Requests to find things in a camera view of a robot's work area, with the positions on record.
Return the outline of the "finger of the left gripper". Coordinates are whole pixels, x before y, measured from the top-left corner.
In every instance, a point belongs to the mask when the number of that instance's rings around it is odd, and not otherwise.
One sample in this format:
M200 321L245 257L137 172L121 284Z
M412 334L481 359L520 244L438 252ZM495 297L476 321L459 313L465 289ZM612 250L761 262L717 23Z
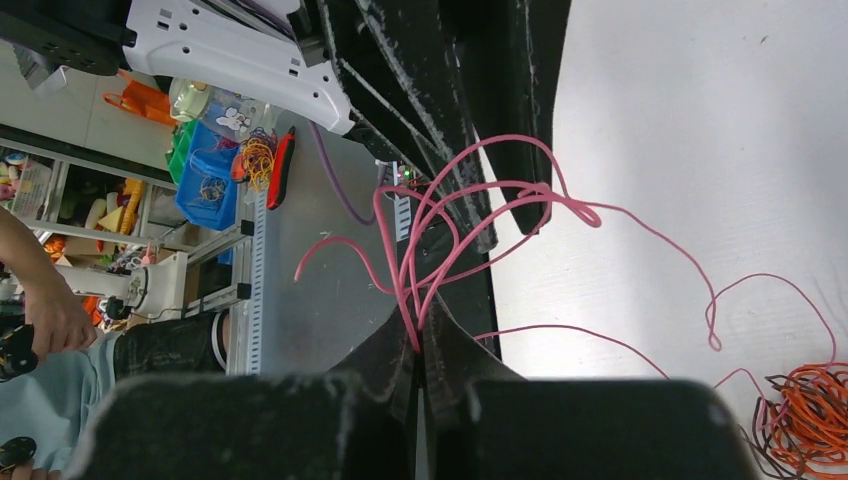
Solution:
M456 55L435 1L320 1L330 61L356 124L418 169L440 197L483 178Z
M459 3L459 70L479 137L551 143L570 10L567 0Z

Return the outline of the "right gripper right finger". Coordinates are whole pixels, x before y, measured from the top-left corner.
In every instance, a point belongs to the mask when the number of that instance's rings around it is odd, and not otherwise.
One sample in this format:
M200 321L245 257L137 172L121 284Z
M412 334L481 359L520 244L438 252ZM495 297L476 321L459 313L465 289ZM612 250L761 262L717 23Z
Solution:
M430 479L474 476L481 381L522 381L454 319L441 301L427 310L421 332L424 430Z

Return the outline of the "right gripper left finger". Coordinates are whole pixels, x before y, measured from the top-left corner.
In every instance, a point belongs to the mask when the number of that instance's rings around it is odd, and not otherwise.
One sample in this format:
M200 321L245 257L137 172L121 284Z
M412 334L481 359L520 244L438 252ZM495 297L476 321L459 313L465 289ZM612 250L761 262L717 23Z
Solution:
M351 379L343 479L413 479L418 423L417 356L400 310L332 369Z

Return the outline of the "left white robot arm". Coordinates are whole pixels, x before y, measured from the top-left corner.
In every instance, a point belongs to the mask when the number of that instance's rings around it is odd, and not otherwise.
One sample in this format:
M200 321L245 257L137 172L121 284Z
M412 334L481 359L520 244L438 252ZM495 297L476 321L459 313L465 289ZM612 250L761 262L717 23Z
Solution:
M98 76L198 80L407 163L441 197L482 178L479 138L550 141L567 1L297 1L284 37L193 1L5 1L1 36Z

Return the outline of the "person's hand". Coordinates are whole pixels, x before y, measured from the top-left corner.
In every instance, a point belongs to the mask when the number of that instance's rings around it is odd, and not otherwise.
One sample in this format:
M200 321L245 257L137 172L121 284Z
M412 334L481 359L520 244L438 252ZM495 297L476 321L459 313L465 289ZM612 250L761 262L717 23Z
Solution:
M39 362L49 354L86 349L97 339L90 317L73 293L26 290L24 308Z

